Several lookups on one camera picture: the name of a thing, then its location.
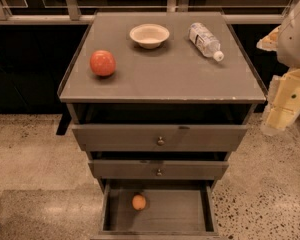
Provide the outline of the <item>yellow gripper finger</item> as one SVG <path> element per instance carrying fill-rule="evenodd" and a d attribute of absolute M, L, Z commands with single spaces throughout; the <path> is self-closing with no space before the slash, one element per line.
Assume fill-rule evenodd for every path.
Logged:
<path fill-rule="evenodd" d="M 264 51 L 277 51 L 280 27 L 273 29 L 268 35 L 257 42 L 256 47 Z"/>
<path fill-rule="evenodd" d="M 300 69 L 290 68 L 283 76 L 274 75 L 262 114 L 261 131 L 273 136 L 291 126 L 300 115 Z"/>

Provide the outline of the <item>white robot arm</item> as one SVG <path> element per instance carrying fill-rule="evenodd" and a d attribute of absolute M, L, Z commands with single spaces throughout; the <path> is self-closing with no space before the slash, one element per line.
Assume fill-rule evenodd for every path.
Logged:
<path fill-rule="evenodd" d="M 257 47 L 275 51 L 277 60 L 288 67 L 283 76 L 272 77 L 262 115 L 261 131 L 273 136 L 300 115 L 300 1 L 278 27 L 258 41 Z"/>

